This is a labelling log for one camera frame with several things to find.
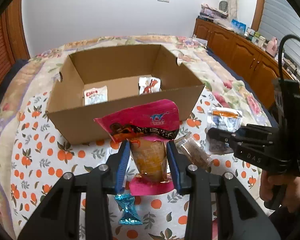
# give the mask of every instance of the floral bedspread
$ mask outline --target floral bedspread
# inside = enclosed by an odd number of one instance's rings
[[[163,44],[184,62],[206,86],[189,116],[181,122],[178,136],[191,131],[201,144],[205,142],[206,112],[211,106],[240,109],[243,124],[270,125],[265,113],[242,81],[237,81],[210,57],[197,41],[176,36],[101,37],[73,42],[32,58],[14,77],[0,105],[0,223],[13,237],[17,236],[40,200],[62,173],[89,172],[105,163],[119,145],[110,140],[89,145],[71,146],[44,114],[53,82],[65,57],[78,50],[137,43]],[[258,171],[233,155],[213,155],[211,172],[231,171],[251,191]],[[130,164],[128,182],[137,172]],[[109,197],[109,212],[114,239],[177,239],[183,238],[189,196],[176,191],[159,196],[137,197],[137,211],[144,224],[128,227],[118,224],[121,213]],[[215,203],[212,218],[216,217]],[[82,196],[80,237],[84,234],[85,200]]]

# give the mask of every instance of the metal screw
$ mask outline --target metal screw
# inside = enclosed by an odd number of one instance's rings
[[[109,167],[108,167],[107,164],[101,164],[101,165],[99,166],[99,170],[101,170],[101,171],[106,171],[108,168],[109,168]]]
[[[67,173],[63,174],[63,178],[64,179],[71,179],[72,178],[72,173],[71,172],[67,172]]]
[[[198,169],[198,167],[197,167],[196,165],[194,165],[194,164],[190,164],[190,165],[188,166],[188,169],[189,169],[190,171],[196,171],[196,170]]]
[[[233,174],[231,172],[226,172],[224,176],[226,179],[233,179]]]

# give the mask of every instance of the blue tissue package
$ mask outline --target blue tissue package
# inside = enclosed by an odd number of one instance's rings
[[[240,30],[242,30],[243,32],[246,31],[247,26],[241,22],[236,21],[235,19],[232,20],[232,25]]]
[[[136,212],[134,206],[134,196],[128,194],[117,194],[114,196],[114,199],[123,209],[123,216],[120,219],[119,223],[123,225],[142,225],[142,221]]]

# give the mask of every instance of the open cardboard box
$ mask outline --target open cardboard box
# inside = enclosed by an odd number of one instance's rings
[[[140,76],[161,79],[161,92],[139,95]],[[84,105],[84,90],[108,88],[108,101]],[[47,104],[47,116],[71,143],[108,138],[94,118],[119,110],[169,99],[186,120],[204,84],[164,46],[157,44],[101,47],[70,54],[54,83]]]

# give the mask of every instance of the pink bottle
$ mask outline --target pink bottle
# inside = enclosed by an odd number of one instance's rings
[[[273,37],[271,41],[268,42],[266,52],[268,52],[272,57],[275,57],[278,49],[278,40],[276,37]]]

